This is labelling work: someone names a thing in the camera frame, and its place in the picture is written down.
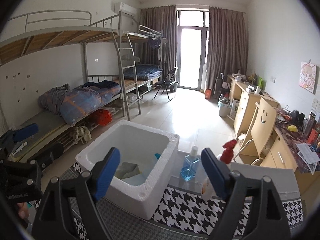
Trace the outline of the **person's left hand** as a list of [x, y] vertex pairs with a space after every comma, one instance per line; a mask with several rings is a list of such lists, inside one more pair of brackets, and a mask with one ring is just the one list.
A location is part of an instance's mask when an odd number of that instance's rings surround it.
[[26, 219], [29, 217], [28, 204], [26, 202], [18, 203], [17, 207], [18, 207], [18, 215], [21, 219]]

